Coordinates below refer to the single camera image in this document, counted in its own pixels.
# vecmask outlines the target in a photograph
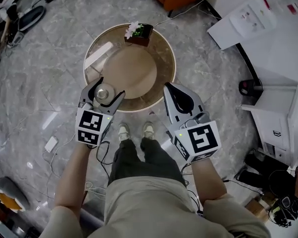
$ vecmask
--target shoe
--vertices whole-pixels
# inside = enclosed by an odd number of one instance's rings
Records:
[[[241,173],[244,172],[244,171],[246,171],[246,170],[247,170],[247,167],[246,167],[246,166],[242,167],[242,168],[237,172],[237,174],[234,176],[234,179],[235,179],[235,180],[239,180],[239,177],[240,177]]]
[[[153,140],[154,138],[154,128],[152,122],[147,121],[143,129],[143,137]]]
[[[119,142],[130,139],[129,127],[125,123],[121,123],[118,128]]]

